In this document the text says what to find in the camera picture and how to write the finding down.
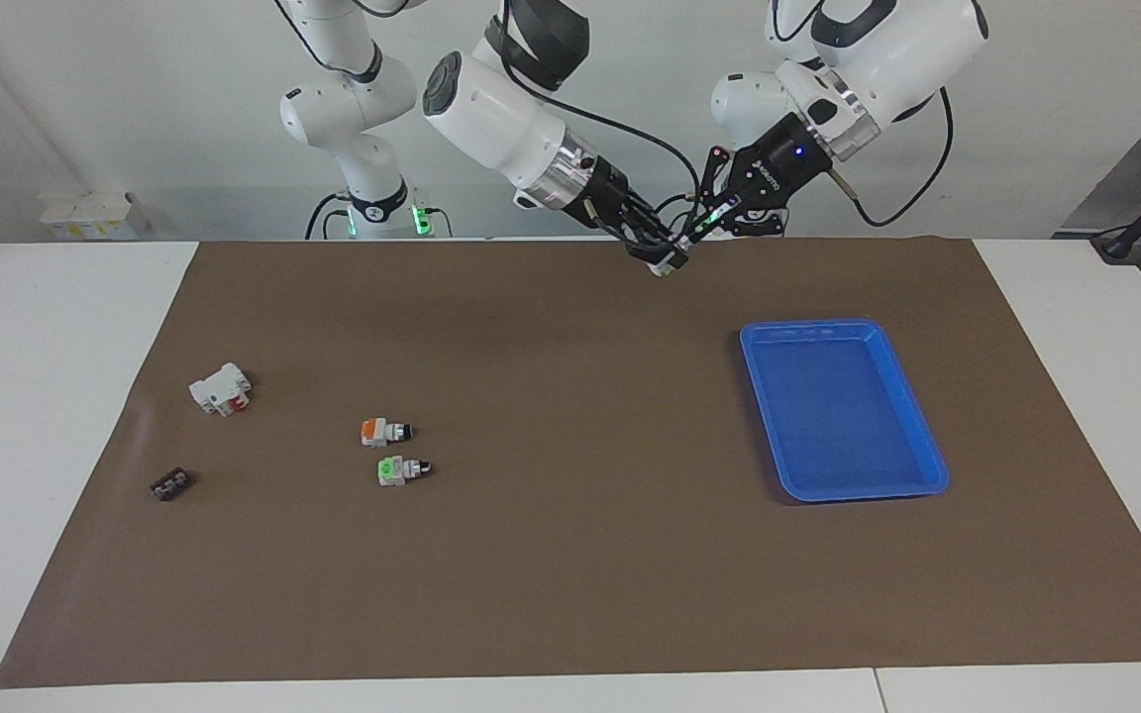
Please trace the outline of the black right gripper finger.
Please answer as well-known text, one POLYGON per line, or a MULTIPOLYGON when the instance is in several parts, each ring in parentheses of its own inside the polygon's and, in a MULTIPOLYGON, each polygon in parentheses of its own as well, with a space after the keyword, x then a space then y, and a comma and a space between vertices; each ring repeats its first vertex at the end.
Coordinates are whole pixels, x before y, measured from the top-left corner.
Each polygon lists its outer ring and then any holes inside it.
POLYGON ((646 264, 653 275, 662 278, 662 276, 667 276, 672 272, 667 264, 669 256, 672 252, 669 244, 637 243, 637 241, 631 240, 625 240, 622 244, 624 244, 628 256, 646 264))
POLYGON ((688 249, 679 246, 679 235, 670 230, 656 212, 630 213, 630 240, 637 243, 669 244, 672 253, 685 256, 688 249))

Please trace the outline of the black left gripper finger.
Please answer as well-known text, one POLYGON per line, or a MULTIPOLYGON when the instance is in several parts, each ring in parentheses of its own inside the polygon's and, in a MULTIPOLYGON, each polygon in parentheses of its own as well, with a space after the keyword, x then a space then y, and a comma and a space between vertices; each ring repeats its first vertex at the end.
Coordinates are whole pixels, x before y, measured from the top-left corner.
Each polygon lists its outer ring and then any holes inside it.
POLYGON ((696 189, 691 214, 683 220, 683 238, 691 240, 691 218, 699 213, 699 208, 705 206, 707 198, 712 197, 739 197, 742 193, 743 175, 748 162, 753 159, 753 148, 742 148, 738 151, 726 149, 723 146, 712 146, 709 149, 703 175, 696 189))
POLYGON ((691 218, 691 244, 710 238, 779 238, 786 208, 751 209, 738 197, 707 198, 691 218))

